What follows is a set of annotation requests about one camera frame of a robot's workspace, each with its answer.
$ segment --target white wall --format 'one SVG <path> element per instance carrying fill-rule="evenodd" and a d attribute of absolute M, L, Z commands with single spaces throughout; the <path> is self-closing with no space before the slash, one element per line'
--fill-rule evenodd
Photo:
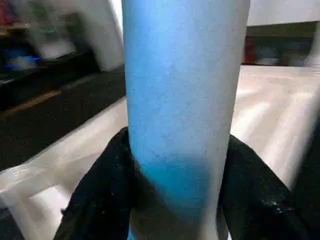
<path fill-rule="evenodd" d="M 320 21 L 320 0 L 251 0 L 248 26 Z"/>

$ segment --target blurry object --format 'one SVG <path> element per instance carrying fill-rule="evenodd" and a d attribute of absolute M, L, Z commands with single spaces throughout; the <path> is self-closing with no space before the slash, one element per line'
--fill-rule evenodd
<path fill-rule="evenodd" d="M 64 17 L 66 29 L 69 37 L 75 46 L 76 51 L 82 52 L 87 50 L 90 46 L 86 40 L 86 30 L 81 15 L 77 12 L 72 12 Z"/>
<path fill-rule="evenodd" d="M 315 22 L 249 26 L 243 63 L 304 67 L 315 29 Z"/>
<path fill-rule="evenodd" d="M 320 75 L 320 22 L 317 23 L 312 49 L 306 59 L 306 65 L 312 68 L 313 73 Z"/>

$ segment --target cardboard tube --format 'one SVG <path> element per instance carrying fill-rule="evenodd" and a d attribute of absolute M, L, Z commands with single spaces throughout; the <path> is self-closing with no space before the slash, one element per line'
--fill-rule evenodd
<path fill-rule="evenodd" d="M 250 0 L 123 0 L 137 240 L 216 240 Z"/>

